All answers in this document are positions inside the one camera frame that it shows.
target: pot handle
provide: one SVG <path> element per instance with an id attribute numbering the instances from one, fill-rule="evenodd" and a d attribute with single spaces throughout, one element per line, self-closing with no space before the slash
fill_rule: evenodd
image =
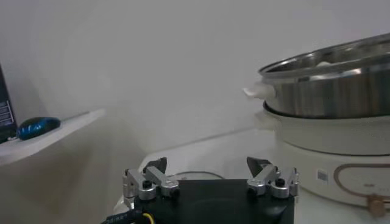
<path id="1" fill-rule="evenodd" d="M 264 111 L 255 113 L 255 126 L 259 130 L 274 131 L 280 124 L 279 120 L 266 114 Z"/>
<path id="2" fill-rule="evenodd" d="M 250 99 L 258 98 L 265 100 L 276 96 L 274 87 L 262 82 L 257 82 L 250 88 L 243 88 L 243 92 Z"/>

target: blue computer mouse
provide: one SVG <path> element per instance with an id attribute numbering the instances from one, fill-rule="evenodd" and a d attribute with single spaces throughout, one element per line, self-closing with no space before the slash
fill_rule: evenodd
<path id="1" fill-rule="evenodd" d="M 61 121 L 56 117 L 34 117 L 24 121 L 16 132 L 18 138 L 27 140 L 58 128 Z"/>

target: white wall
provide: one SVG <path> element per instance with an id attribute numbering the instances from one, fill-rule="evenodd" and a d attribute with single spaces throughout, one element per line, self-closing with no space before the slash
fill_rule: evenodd
<path id="1" fill-rule="evenodd" d="M 386 0 L 2 0 L 0 61 L 19 121 L 100 107 L 108 116 L 0 167 L 7 192 L 0 221 L 97 223 L 121 193 L 121 171 L 147 152 L 250 127 L 261 102 L 246 101 L 240 89 L 258 80 L 258 68 L 388 32 L 389 7 Z"/>

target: white table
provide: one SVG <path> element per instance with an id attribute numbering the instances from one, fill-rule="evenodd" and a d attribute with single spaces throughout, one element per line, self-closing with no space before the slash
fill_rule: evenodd
<path id="1" fill-rule="evenodd" d="M 273 151 L 273 132 L 248 130 L 150 154 L 140 169 L 148 161 L 165 156 L 168 159 L 167 175 L 195 170 L 214 172 L 225 178 L 250 178 L 247 156 L 272 162 Z M 390 223 L 390 215 L 375 220 L 363 208 L 331 201 L 305 190 L 300 191 L 297 217 L 302 224 Z"/>

